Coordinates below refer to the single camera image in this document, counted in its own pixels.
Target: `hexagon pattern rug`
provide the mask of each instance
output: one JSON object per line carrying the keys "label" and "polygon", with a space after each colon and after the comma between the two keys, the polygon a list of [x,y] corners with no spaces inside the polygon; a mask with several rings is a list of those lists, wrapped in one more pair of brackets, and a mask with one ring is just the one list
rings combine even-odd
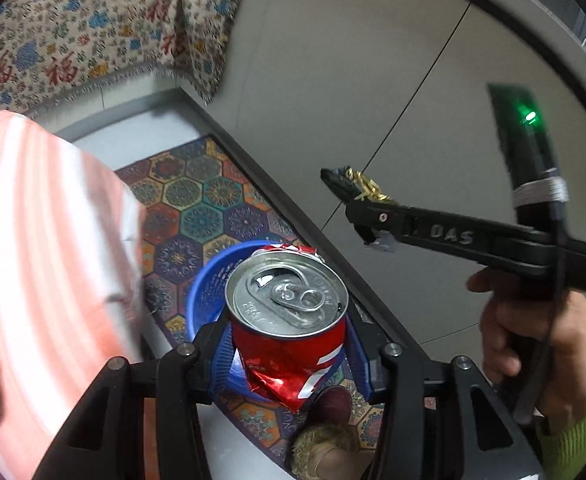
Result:
{"label": "hexagon pattern rug", "polygon": [[[245,240],[299,242],[291,226],[210,137],[116,171],[148,209],[144,225],[145,301],[173,346],[185,340],[184,303],[198,272],[215,254]],[[346,362],[325,386],[353,396],[351,428],[362,450],[375,449],[382,407],[356,391]],[[232,392],[215,403],[273,462],[284,465],[304,413],[257,403]]]}

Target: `patterned tablecloth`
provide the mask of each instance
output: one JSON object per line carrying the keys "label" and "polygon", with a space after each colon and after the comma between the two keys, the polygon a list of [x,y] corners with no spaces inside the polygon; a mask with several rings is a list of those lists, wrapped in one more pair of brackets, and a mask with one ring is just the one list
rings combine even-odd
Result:
{"label": "patterned tablecloth", "polygon": [[5,0],[0,110],[58,100],[148,70],[179,73],[209,101],[240,0]]}
{"label": "patterned tablecloth", "polygon": [[[211,138],[158,153],[116,173],[148,208],[146,303],[173,346],[185,341],[185,300],[199,270],[215,254],[245,240],[299,243],[297,233]],[[331,384],[342,384],[351,392],[351,430],[362,450],[375,449],[383,407],[364,401],[346,362],[326,383]],[[215,402],[252,443],[284,465],[290,439],[304,423],[305,413],[233,392]]]}

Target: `blue gripper pad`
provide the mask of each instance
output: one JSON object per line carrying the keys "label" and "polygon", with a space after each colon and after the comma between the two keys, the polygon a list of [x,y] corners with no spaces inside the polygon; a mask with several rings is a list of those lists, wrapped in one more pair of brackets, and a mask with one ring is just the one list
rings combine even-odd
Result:
{"label": "blue gripper pad", "polygon": [[209,396],[215,397],[215,395],[224,390],[234,355],[235,346],[231,337],[231,324],[227,323],[211,362],[211,379],[207,390]]}
{"label": "blue gripper pad", "polygon": [[368,402],[373,395],[373,388],[371,387],[371,371],[369,370],[369,360],[367,359],[364,349],[359,342],[358,336],[353,328],[353,324],[346,316],[346,359],[349,362],[355,387],[358,392]]}

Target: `can pull tab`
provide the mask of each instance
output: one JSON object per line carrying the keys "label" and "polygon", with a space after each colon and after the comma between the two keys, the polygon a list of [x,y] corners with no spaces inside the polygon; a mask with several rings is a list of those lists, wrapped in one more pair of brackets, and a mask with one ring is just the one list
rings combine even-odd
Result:
{"label": "can pull tab", "polygon": [[277,304],[294,310],[315,312],[324,305],[326,296],[316,288],[294,283],[276,283],[271,289],[271,299]]}

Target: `metal screw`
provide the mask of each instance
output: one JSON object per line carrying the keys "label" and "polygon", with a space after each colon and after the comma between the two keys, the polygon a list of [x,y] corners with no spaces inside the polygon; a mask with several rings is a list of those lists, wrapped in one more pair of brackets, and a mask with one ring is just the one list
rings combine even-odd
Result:
{"label": "metal screw", "polygon": [[403,352],[402,347],[397,343],[387,343],[384,346],[384,353],[391,357],[397,357]]}
{"label": "metal screw", "polygon": [[458,368],[461,368],[462,370],[469,370],[470,368],[473,367],[473,361],[471,361],[465,355],[458,355],[455,358],[454,362],[455,362],[455,366],[457,366]]}
{"label": "metal screw", "polygon": [[124,363],[124,357],[114,357],[109,359],[109,362],[106,365],[109,367],[109,370],[119,370],[124,366]]}
{"label": "metal screw", "polygon": [[177,352],[180,355],[191,355],[193,352],[195,352],[195,345],[192,343],[182,343],[180,346],[178,346]]}

